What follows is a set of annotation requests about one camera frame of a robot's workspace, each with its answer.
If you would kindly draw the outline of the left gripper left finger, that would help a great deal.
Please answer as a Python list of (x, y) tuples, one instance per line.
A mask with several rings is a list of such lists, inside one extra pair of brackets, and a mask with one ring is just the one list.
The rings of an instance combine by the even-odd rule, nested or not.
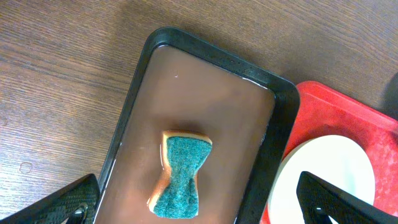
[(1, 223), (93, 223), (100, 188), (94, 174), (85, 175)]

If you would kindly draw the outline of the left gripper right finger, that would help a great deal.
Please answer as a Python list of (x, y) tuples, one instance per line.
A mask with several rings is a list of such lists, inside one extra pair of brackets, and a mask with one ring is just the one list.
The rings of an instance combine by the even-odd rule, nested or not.
[(303, 171), (296, 188), (306, 224), (309, 223), (397, 223), (397, 217), (352, 196), (329, 182)]

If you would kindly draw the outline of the pale green plate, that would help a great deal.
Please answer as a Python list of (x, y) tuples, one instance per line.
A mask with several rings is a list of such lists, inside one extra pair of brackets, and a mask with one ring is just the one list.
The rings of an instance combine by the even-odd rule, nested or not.
[(364, 149), (344, 136), (322, 136), (301, 143), (281, 162), (267, 201), (271, 224), (304, 222), (296, 194), (303, 171), (374, 203), (375, 175)]

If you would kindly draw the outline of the green yellow sponge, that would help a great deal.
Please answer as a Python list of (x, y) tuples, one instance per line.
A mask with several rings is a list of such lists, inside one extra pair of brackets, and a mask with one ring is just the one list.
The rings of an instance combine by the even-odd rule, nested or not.
[(147, 202), (153, 214), (169, 219), (191, 219), (198, 215), (197, 174), (212, 146), (211, 139), (204, 134), (162, 132), (162, 172)]

